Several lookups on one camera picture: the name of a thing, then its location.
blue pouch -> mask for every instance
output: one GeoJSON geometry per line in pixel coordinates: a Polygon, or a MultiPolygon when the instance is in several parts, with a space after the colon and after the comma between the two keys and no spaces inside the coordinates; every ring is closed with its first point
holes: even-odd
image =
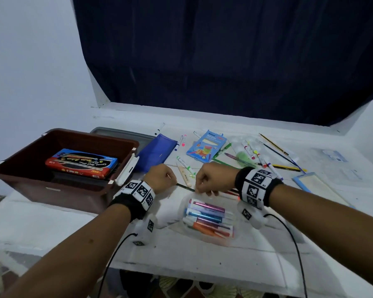
{"type": "Polygon", "coordinates": [[[148,172],[151,166],[164,163],[174,150],[177,141],[159,134],[137,156],[139,160],[135,167],[136,172],[148,172]]]}

fist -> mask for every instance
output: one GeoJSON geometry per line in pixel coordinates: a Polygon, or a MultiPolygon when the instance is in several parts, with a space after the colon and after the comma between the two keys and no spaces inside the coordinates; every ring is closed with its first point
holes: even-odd
{"type": "Polygon", "coordinates": [[[218,195],[219,191],[235,188],[235,178],[240,169],[215,162],[206,163],[196,175],[196,191],[218,195]]]}
{"type": "Polygon", "coordinates": [[[152,188],[155,194],[177,184],[177,178],[170,167],[164,164],[152,166],[144,177],[144,181],[152,188]]]}

brown plastic box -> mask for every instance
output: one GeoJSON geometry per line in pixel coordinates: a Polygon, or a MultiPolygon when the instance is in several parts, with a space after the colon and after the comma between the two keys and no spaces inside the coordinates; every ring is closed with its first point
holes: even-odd
{"type": "Polygon", "coordinates": [[[135,140],[52,129],[0,163],[0,179],[33,202],[101,213],[120,189],[114,180],[138,145],[135,140]],[[114,157],[119,165],[107,180],[57,173],[45,161],[63,148],[114,157]]]}

forearm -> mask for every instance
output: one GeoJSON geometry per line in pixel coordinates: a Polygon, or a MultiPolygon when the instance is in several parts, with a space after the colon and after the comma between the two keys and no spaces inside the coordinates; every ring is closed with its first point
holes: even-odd
{"type": "Polygon", "coordinates": [[[48,252],[3,298],[87,297],[129,221],[126,206],[110,206],[48,252]]]}
{"type": "Polygon", "coordinates": [[[269,206],[339,263],[373,284],[373,217],[287,185],[274,188],[269,206]]]}

dark blue curtain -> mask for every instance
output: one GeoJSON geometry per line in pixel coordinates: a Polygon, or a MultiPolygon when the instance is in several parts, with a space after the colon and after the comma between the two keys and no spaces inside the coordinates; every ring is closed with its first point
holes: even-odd
{"type": "Polygon", "coordinates": [[[373,0],[73,0],[113,102],[330,125],[373,99],[373,0]]]}

